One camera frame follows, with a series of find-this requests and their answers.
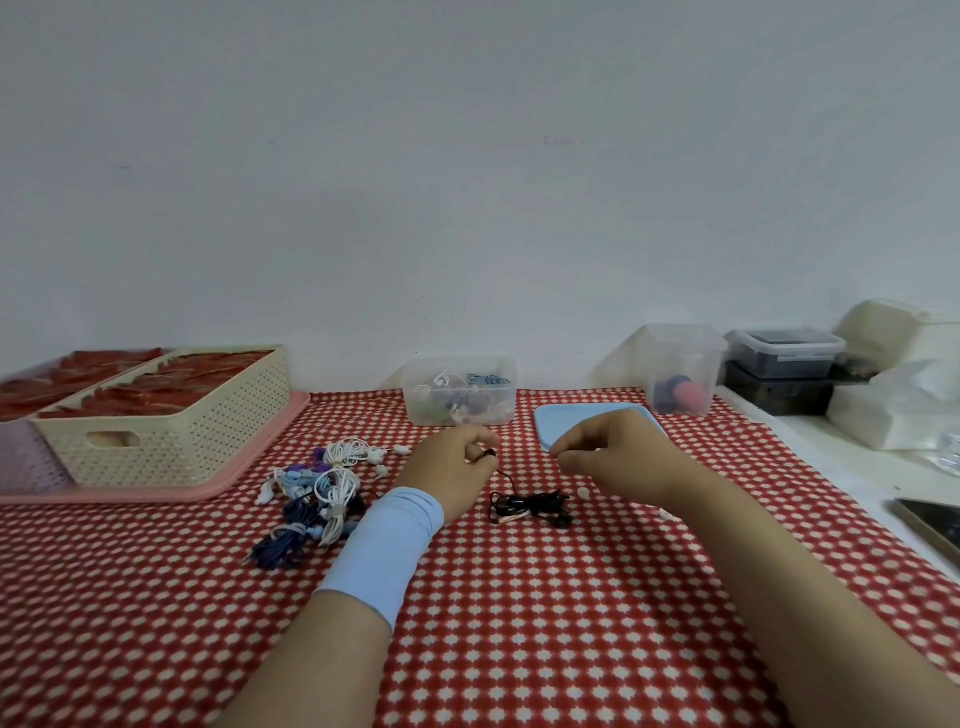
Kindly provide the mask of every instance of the hand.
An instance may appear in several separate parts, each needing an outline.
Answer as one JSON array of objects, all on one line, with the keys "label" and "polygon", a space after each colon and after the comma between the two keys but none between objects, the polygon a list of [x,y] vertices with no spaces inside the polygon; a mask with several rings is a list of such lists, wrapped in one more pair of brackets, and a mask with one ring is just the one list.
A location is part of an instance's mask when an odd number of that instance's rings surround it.
[{"label": "hand", "polygon": [[604,493],[671,510],[703,468],[633,409],[592,417],[550,449],[567,475],[589,475]]},{"label": "hand", "polygon": [[444,508],[447,523],[463,516],[477,501],[499,463],[484,449],[499,448],[499,436],[479,425],[460,425],[430,435],[414,449],[396,485],[429,493]]}]

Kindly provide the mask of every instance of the purple basket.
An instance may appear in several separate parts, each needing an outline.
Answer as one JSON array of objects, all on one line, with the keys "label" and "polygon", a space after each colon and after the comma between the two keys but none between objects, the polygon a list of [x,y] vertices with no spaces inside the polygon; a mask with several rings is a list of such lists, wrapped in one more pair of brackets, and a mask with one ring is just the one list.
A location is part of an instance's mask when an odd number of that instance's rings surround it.
[{"label": "purple basket", "polygon": [[[0,384],[11,379],[21,379],[24,376],[43,376],[55,369],[61,360],[62,357],[59,357],[53,361],[25,369],[22,372],[0,377]],[[97,382],[81,391],[103,386],[104,382],[117,376],[120,375],[109,376],[104,381]],[[0,423],[0,496],[47,495],[66,488],[76,487],[78,486],[70,473],[66,471],[53,450],[47,445],[46,439],[29,416],[8,423]]]}]

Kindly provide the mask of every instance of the person's left arm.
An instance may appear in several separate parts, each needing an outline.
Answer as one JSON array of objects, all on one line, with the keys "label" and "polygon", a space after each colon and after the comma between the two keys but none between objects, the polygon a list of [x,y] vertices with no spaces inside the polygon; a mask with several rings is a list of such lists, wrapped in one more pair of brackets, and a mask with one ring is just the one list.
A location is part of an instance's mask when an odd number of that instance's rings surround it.
[{"label": "person's left arm", "polygon": [[460,518],[496,472],[461,425],[423,440],[396,488],[367,512],[329,573],[273,653],[218,721],[221,726],[373,723],[396,615],[417,562],[445,522]]}]

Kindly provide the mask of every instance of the basket handle hole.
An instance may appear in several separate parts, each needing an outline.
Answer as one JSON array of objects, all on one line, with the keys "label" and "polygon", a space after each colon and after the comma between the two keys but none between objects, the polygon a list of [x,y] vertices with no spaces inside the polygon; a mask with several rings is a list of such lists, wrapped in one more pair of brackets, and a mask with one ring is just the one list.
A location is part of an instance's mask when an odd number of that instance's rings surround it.
[{"label": "basket handle hole", "polygon": [[135,432],[87,432],[86,441],[94,448],[140,447],[140,437]]}]

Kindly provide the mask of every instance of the red and white tablecloth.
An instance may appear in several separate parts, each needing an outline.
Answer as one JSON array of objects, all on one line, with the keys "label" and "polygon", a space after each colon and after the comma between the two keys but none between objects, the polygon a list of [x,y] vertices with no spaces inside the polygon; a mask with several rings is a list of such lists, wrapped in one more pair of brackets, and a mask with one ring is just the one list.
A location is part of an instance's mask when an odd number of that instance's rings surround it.
[{"label": "red and white tablecloth", "polygon": [[[639,401],[635,390],[521,391],[499,428],[521,493],[574,496],[568,531],[487,520],[489,490],[438,534],[400,613],[381,725],[776,725],[785,721],[750,635],[686,527],[612,497],[576,498],[540,450],[533,411]],[[716,401],[660,417],[683,449],[762,502],[818,558],[960,681],[960,587],[793,455]],[[244,563],[280,522],[257,507],[273,466],[358,435],[413,444],[397,392],[315,395],[227,493],[172,505],[0,509],[0,723],[213,721],[303,607],[336,551],[298,570]],[[390,455],[396,475],[402,459]],[[367,466],[358,474],[368,491]]]}]

